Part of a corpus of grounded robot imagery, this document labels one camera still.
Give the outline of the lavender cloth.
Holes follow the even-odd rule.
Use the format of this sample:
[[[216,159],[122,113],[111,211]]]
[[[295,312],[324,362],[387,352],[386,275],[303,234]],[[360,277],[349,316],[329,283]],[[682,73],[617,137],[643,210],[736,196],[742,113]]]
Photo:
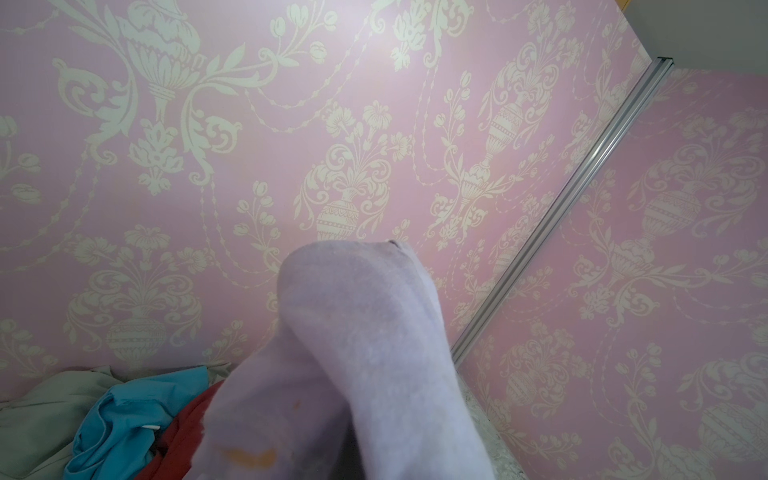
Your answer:
[[[490,479],[438,293],[398,241],[318,241],[277,280],[275,336],[214,395],[192,479]],[[342,467],[355,442],[361,464]]]

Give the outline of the dark red cloth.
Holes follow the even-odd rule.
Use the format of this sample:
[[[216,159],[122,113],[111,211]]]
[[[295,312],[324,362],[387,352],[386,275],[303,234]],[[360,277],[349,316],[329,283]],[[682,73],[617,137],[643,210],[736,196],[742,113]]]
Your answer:
[[[188,473],[191,459],[200,445],[202,420],[218,382],[188,403],[154,444],[153,459],[135,476],[136,480],[180,480]]]

